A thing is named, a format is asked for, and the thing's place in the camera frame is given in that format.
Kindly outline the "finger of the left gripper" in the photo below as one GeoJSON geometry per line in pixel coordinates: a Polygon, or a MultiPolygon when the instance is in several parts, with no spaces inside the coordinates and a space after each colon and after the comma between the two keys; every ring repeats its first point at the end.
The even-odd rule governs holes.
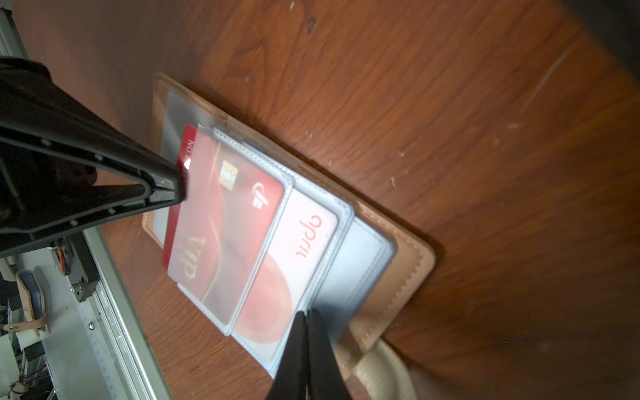
{"type": "Polygon", "coordinates": [[[47,67],[1,60],[1,255],[181,203],[180,169],[61,90],[47,67]]]}

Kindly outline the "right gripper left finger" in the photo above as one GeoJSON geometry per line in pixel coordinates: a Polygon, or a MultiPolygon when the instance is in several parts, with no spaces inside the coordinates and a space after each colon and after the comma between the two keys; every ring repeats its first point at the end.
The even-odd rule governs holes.
{"type": "Polygon", "coordinates": [[[305,400],[308,396],[308,320],[297,312],[266,399],[305,400]]]}

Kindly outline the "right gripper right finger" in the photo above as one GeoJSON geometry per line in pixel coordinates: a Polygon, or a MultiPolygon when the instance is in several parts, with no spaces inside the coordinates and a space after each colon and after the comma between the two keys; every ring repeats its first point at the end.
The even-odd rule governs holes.
{"type": "Polygon", "coordinates": [[[340,373],[320,311],[311,309],[308,325],[308,398],[351,399],[340,373]]]}

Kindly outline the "tan leather card holder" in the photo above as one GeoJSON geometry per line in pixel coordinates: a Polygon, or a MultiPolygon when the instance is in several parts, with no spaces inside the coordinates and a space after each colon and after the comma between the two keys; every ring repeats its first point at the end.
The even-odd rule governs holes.
{"type": "Polygon", "coordinates": [[[353,223],[313,306],[323,317],[343,378],[355,376],[373,399],[417,398],[407,365],[382,336],[433,270],[432,247],[337,180],[181,83],[156,74],[153,149],[170,161],[177,160],[183,128],[198,124],[224,129],[295,173],[299,181],[310,182],[353,207],[353,223]]]}

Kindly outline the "red VIP credit card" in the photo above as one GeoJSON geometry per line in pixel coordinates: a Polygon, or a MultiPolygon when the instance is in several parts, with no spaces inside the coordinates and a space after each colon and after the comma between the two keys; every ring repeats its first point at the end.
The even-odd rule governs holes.
{"type": "Polygon", "coordinates": [[[217,130],[188,125],[178,155],[186,198],[169,211],[168,276],[228,330],[278,219],[290,178],[217,130]]]}

